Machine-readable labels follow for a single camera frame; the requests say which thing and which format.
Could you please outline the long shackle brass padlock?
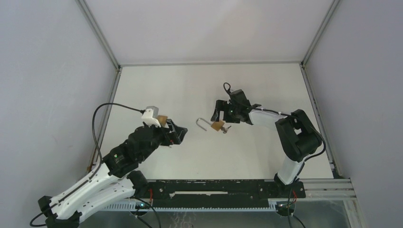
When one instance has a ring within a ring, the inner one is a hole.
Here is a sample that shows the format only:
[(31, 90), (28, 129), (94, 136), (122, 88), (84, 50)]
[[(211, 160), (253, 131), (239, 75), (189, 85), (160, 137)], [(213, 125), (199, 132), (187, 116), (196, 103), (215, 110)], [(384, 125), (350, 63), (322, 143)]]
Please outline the long shackle brass padlock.
[(203, 129), (204, 131), (207, 131), (207, 129), (205, 127), (203, 127), (199, 122), (202, 121), (204, 123), (206, 123), (210, 128), (216, 130), (216, 131), (222, 131), (225, 132), (226, 128), (224, 127), (225, 123), (221, 120), (217, 121), (217, 122), (209, 122), (203, 118), (198, 118), (195, 123), (198, 127), (200, 127), (201, 129)]

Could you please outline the silver key bunch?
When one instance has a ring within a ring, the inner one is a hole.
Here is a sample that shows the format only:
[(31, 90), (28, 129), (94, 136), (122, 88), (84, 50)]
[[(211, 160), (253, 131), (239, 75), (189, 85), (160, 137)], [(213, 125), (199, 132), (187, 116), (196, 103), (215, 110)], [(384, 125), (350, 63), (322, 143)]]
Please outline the silver key bunch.
[(224, 133), (224, 134), (226, 134), (227, 132), (228, 132), (228, 130), (231, 128), (231, 126), (228, 126), (228, 127), (221, 127), (221, 131)]

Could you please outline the short shackle brass padlock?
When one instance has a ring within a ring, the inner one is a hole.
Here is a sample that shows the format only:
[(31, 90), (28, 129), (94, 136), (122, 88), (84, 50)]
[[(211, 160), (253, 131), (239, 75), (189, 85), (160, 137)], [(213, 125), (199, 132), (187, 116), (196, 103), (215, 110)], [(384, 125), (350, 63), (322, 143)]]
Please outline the short shackle brass padlock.
[(157, 120), (158, 120), (159, 124), (161, 125), (161, 127), (165, 127), (165, 125), (167, 123), (167, 119), (168, 119), (168, 117), (164, 116), (164, 115), (157, 116)]

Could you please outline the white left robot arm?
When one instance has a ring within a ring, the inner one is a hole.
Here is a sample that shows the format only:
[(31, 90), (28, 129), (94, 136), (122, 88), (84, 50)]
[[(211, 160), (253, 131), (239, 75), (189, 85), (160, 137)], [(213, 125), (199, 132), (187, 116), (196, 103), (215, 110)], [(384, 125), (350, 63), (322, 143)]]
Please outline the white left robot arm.
[(101, 164), (66, 191), (38, 200), (47, 228), (77, 228), (86, 219), (105, 207), (136, 196), (147, 195), (146, 177), (138, 170), (156, 149), (179, 145), (188, 130), (167, 119), (167, 127), (144, 124), (113, 148)]

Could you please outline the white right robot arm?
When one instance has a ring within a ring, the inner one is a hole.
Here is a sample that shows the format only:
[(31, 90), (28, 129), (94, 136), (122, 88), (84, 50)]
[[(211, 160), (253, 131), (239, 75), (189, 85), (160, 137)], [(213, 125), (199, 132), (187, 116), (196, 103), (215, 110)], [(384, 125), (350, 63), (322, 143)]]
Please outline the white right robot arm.
[(217, 100), (211, 121), (223, 120), (226, 123), (246, 123), (258, 126), (275, 126), (285, 159), (275, 174), (275, 193), (282, 198), (294, 190), (293, 183), (298, 179), (305, 163), (326, 151), (323, 136), (313, 126), (305, 111), (297, 109), (290, 113), (263, 108), (251, 104), (241, 90), (226, 90), (228, 100)]

